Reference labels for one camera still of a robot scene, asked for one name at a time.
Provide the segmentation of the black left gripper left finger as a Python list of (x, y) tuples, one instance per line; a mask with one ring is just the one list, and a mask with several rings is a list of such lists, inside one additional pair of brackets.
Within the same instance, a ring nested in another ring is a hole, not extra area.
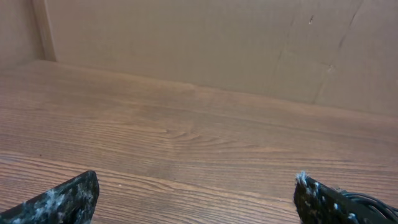
[(1, 224), (90, 224), (99, 195), (96, 172), (88, 170), (1, 212)]

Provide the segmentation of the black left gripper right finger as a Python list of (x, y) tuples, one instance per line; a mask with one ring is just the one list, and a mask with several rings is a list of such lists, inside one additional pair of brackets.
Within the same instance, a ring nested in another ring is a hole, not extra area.
[(375, 197), (328, 187), (304, 171), (295, 180), (293, 201), (303, 224), (395, 224), (395, 208)]

